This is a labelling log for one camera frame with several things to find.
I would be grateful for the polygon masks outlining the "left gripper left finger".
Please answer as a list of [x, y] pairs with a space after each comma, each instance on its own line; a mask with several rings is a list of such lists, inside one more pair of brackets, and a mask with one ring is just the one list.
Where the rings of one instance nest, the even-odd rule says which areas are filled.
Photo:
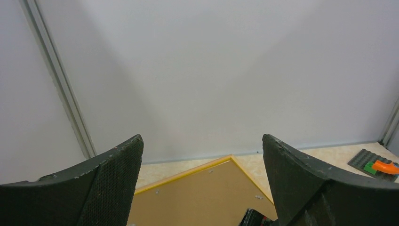
[[135, 135], [77, 165], [39, 178], [2, 184], [3, 226], [125, 226], [142, 164]]

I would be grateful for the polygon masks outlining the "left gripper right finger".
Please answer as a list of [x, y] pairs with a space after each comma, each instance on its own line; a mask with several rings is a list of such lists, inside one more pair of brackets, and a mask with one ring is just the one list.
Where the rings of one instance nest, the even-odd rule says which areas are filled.
[[365, 177], [263, 135], [279, 226], [396, 226], [399, 185]]

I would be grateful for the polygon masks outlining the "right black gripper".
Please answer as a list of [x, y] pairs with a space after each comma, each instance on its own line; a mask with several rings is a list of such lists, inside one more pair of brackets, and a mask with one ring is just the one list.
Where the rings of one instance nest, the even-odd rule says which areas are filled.
[[239, 226], [271, 226], [273, 223], [273, 220], [255, 209], [247, 209]]

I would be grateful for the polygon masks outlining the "brown cardboard backing board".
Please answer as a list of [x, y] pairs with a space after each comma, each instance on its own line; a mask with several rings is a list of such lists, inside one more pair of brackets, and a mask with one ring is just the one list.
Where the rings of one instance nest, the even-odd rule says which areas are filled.
[[277, 218], [274, 204], [229, 160], [135, 193], [128, 225], [236, 226], [247, 209], [272, 220]]

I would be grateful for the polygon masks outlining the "yellow wooden picture frame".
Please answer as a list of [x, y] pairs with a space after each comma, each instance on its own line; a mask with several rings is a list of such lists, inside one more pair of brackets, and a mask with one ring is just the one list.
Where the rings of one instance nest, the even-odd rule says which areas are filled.
[[193, 159], [144, 164], [140, 168], [135, 193], [147, 191], [229, 160], [237, 164], [240, 170], [274, 203], [265, 165], [259, 153], [250, 155], [230, 154], [218, 159]]

